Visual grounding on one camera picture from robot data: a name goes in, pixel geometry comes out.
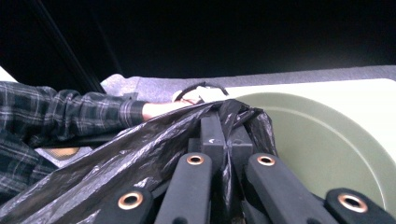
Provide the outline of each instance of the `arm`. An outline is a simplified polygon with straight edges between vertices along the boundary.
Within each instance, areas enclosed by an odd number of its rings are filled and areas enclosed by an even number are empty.
[[[55,91],[0,82],[0,125],[31,147],[108,133],[189,104],[146,104],[97,92]]]

